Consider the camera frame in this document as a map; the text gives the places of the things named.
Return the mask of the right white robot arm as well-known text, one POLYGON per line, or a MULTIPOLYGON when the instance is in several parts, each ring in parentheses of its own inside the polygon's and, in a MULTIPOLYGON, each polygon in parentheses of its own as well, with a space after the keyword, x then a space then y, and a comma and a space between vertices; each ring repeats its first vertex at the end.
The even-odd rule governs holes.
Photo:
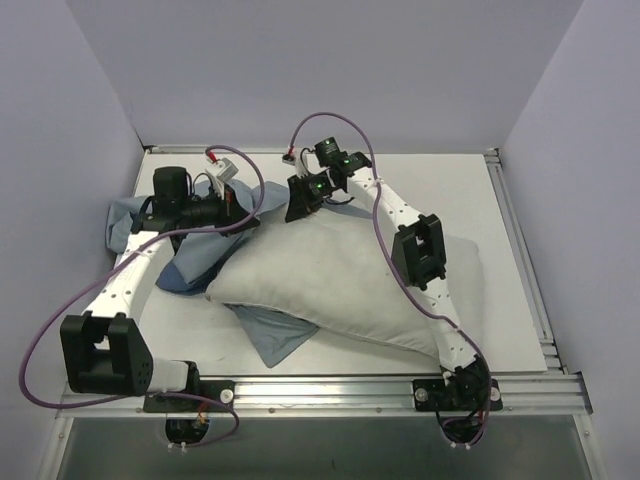
POLYGON ((313 147, 320 171, 313 173, 301 153, 290 147, 284 163, 295 168, 288 179, 288 222, 316 212, 341 190, 371 212, 383 257, 410 304, 420 312, 437 345, 446 402, 465 409, 479 393, 490 394, 492 378, 484 355, 462 329, 446 280, 443 228, 435 215, 409 206, 379 176, 375 156, 340 149, 333 137, 313 147))

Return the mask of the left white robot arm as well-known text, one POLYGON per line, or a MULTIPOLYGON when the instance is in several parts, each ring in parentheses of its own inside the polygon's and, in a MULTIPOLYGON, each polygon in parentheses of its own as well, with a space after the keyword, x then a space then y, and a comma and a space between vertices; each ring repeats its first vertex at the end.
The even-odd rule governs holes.
POLYGON ((198 195, 183 167, 161 167, 153 193, 134 217, 127 245, 101 292, 80 315, 68 315, 60 337, 70 389, 81 394, 144 396, 166 392, 180 411, 196 408, 202 386, 186 360, 152 355, 139 329, 146 302, 182 241, 197 233, 237 234, 258 226, 231 186, 237 167, 209 164, 209 187, 198 195))

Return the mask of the blue-grey pillowcase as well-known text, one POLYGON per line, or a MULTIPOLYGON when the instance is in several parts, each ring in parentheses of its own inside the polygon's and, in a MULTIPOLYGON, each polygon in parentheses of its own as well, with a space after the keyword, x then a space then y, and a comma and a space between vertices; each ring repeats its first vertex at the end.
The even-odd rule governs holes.
MULTIPOLYGON (((125 251, 133 221, 141 209, 143 196, 115 200, 108 210, 105 241, 116 254, 125 251)), ((194 296, 206 290, 229 258, 252 237, 249 231, 224 237, 190 234, 159 275, 156 285, 169 293, 194 296)), ((242 326, 264 365, 273 368, 311 339, 319 328, 285 313, 248 305, 224 306, 242 326)))

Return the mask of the white pillow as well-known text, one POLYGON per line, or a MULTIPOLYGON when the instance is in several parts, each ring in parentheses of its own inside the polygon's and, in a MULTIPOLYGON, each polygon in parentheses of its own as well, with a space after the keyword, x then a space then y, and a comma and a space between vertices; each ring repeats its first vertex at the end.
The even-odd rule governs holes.
POLYGON ((279 207, 262 216, 207 287, 209 301, 280 312, 358 340, 438 355, 432 322, 393 277, 370 213, 327 206, 291 223, 285 213, 279 207))

